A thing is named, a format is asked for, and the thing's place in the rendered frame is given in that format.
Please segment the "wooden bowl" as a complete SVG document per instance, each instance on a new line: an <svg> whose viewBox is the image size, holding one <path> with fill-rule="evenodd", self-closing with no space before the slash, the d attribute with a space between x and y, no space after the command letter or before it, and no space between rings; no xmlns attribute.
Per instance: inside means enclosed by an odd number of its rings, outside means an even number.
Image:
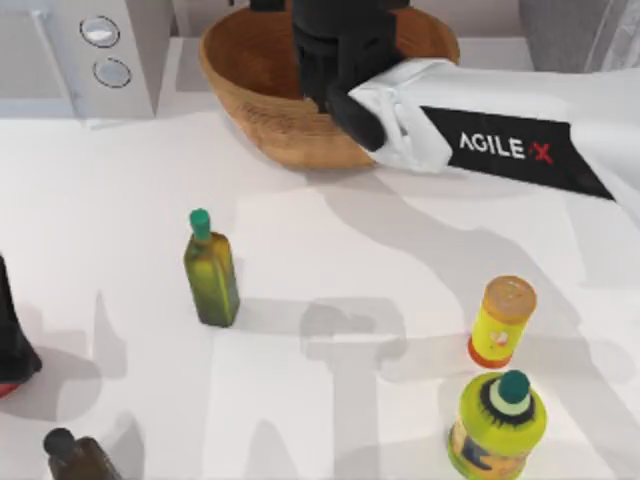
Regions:
<svg viewBox="0 0 640 480"><path fill-rule="evenodd" d="M394 40L400 62L436 58L457 63L458 40L448 25L411 7L392 10L395 28L347 38ZM341 89L329 87L332 112L319 112L302 96L291 7L255 12L250 6L224 17L203 34L202 69L222 107L247 138L269 159L291 168L359 168L372 164L388 139L377 116Z"/></svg>

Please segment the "round grey microwave knob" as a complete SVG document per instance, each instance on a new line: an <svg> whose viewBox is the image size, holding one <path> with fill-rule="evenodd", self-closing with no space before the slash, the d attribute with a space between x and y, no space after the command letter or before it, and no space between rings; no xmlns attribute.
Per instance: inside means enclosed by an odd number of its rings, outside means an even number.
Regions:
<svg viewBox="0 0 640 480"><path fill-rule="evenodd" d="M92 66L92 72L98 83L111 89L124 88L132 80L130 68L112 57L97 60Z"/></svg>
<svg viewBox="0 0 640 480"><path fill-rule="evenodd" d="M118 25L105 16L82 20L79 25L79 32L88 44L96 48L111 48L120 39Z"/></svg>

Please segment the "green bottle with green cap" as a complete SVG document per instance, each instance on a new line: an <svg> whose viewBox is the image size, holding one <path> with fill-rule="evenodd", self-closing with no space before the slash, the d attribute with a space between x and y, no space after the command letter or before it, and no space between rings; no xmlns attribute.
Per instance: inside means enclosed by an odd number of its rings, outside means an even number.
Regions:
<svg viewBox="0 0 640 480"><path fill-rule="evenodd" d="M240 307L231 244L224 234L211 230L207 210L193 210L189 223L183 263L198 318L208 326L231 327Z"/></svg>

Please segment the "pale microwave oven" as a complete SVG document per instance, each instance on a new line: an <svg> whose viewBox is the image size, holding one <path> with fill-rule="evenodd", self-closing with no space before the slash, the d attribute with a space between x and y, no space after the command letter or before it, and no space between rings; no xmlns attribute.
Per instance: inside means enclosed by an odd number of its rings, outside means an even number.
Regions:
<svg viewBox="0 0 640 480"><path fill-rule="evenodd" d="M80 35L105 16L120 29L111 48ZM146 119L155 116L174 24L172 0L0 0L0 119ZM93 64L116 58L124 88L98 83Z"/></svg>

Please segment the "yellow can with orange lid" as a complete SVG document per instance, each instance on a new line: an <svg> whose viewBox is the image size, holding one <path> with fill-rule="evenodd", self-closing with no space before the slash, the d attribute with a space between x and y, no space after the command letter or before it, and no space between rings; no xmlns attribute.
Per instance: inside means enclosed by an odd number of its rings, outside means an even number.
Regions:
<svg viewBox="0 0 640 480"><path fill-rule="evenodd" d="M492 279L484 290L467 342L470 357L488 369L506 366L536 306L534 288L521 277L501 275Z"/></svg>

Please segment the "yellow-green bottle with dark cap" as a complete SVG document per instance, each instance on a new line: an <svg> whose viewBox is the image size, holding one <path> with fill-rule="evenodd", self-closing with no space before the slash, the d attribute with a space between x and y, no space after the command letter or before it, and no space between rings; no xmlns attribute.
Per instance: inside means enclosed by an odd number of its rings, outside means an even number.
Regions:
<svg viewBox="0 0 640 480"><path fill-rule="evenodd" d="M526 374L484 373L460 396L448 457L465 480L517 480L546 426L545 405Z"/></svg>

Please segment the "brown bottle with black cap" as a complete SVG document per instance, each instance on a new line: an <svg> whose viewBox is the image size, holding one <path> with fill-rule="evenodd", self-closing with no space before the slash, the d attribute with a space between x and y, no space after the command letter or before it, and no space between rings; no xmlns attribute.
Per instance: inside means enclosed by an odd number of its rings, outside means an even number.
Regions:
<svg viewBox="0 0 640 480"><path fill-rule="evenodd" d="M124 480L93 437L76 438L66 428L54 428L43 439L53 480Z"/></svg>

